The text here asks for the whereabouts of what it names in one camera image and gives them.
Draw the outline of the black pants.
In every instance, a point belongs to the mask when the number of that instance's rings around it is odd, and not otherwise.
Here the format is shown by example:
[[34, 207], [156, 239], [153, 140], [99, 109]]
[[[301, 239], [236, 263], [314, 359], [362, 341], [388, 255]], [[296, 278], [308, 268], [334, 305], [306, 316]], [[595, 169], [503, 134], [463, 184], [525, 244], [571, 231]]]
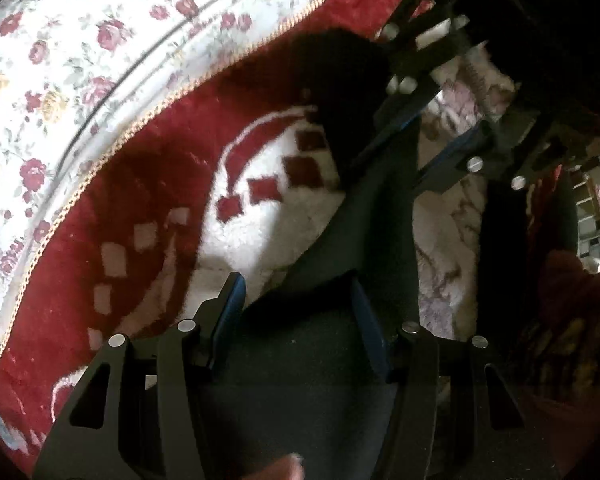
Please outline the black pants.
[[302, 38], [300, 66], [346, 192], [283, 283], [230, 321], [212, 370], [211, 444], [220, 478], [293, 462], [308, 479], [352, 477], [352, 292], [418, 313], [413, 234], [420, 117], [370, 152], [388, 98], [382, 44], [343, 29]]

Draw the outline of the red white floral blanket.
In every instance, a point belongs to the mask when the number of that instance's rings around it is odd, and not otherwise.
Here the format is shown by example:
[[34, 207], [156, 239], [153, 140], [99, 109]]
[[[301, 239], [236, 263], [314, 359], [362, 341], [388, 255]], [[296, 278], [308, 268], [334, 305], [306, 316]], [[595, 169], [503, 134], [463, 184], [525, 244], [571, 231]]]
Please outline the red white floral blanket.
[[[417, 0], [418, 18], [449, 3]], [[206, 300], [230, 272], [257, 298], [321, 234], [342, 194], [335, 145], [297, 70], [340, 84], [398, 0], [325, 0], [231, 62], [95, 166], [42, 255], [0, 354], [0, 478], [29, 478], [56, 417], [107, 336], [149, 336]]]

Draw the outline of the floral rose bed sheet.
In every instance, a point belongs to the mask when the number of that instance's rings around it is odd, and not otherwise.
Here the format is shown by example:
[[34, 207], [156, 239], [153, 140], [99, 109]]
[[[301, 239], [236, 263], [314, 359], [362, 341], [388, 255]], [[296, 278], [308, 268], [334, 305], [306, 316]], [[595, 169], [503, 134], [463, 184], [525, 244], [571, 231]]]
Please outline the floral rose bed sheet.
[[118, 135], [311, 1], [0, 1], [0, 343], [34, 248]]

